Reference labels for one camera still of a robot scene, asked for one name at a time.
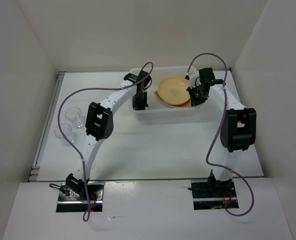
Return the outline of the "woven bamboo basket tray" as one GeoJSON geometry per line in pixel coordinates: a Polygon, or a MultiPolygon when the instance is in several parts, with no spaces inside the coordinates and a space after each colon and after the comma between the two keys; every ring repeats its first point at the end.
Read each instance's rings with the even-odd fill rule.
{"type": "Polygon", "coordinates": [[[171,108],[190,108],[192,105],[191,105],[191,100],[187,100],[186,102],[183,102],[182,104],[179,104],[179,103],[176,103],[176,102],[172,102],[172,101],[169,101],[169,100],[164,100],[163,98],[160,97],[158,91],[156,90],[154,92],[154,96],[159,99],[163,104],[171,107],[171,108]]]}

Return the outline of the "white plastic bin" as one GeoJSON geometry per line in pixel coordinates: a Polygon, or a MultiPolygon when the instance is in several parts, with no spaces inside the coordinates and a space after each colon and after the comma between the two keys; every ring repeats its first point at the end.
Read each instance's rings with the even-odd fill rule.
{"type": "Polygon", "coordinates": [[[200,115],[208,108],[205,102],[198,106],[189,107],[171,107],[162,102],[155,96],[159,83],[167,77],[185,77],[188,66],[167,66],[156,67],[151,73],[152,85],[147,90],[147,104],[144,110],[135,110],[133,108],[133,99],[127,101],[128,108],[134,116],[141,120],[158,119],[158,118],[183,118],[184,116],[200,115]]]}

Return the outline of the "yellow plastic plate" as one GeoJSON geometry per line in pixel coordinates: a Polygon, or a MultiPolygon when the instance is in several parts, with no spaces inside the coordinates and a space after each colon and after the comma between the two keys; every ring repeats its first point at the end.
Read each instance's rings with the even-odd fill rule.
{"type": "Polygon", "coordinates": [[[161,98],[165,101],[176,102],[182,104],[190,100],[190,94],[187,88],[190,83],[178,76],[166,77],[158,84],[157,91],[161,98]]]}

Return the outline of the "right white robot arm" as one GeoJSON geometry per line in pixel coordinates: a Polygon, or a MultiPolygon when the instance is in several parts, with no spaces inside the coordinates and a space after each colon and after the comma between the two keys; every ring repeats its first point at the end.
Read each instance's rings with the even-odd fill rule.
{"type": "Polygon", "coordinates": [[[216,137],[220,138],[224,152],[218,163],[208,162],[214,168],[207,179],[207,191],[217,197],[232,186],[237,163],[255,143],[257,113],[254,108],[240,103],[225,87],[224,81],[215,78],[211,67],[187,73],[185,79],[190,83],[187,91],[191,106],[199,106],[211,99],[223,113],[216,137]]]}

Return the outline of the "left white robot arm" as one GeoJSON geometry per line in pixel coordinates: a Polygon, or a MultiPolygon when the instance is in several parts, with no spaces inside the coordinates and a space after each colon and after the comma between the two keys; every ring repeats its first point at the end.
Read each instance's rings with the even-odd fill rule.
{"type": "Polygon", "coordinates": [[[147,85],[152,81],[149,72],[141,70],[138,75],[127,73],[121,85],[100,102],[91,102],[85,120],[85,143],[83,150],[77,151],[81,164],[66,178],[65,187],[76,200],[89,197],[87,183],[99,148],[114,130],[114,114],[128,100],[132,100],[135,110],[148,107],[147,85]]]}

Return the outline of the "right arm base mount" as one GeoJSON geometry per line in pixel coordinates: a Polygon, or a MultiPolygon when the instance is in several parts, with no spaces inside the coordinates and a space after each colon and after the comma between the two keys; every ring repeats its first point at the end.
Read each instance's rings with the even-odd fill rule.
{"type": "Polygon", "coordinates": [[[234,182],[215,183],[210,179],[192,180],[187,188],[192,194],[194,210],[238,209],[239,203],[234,182]]]}

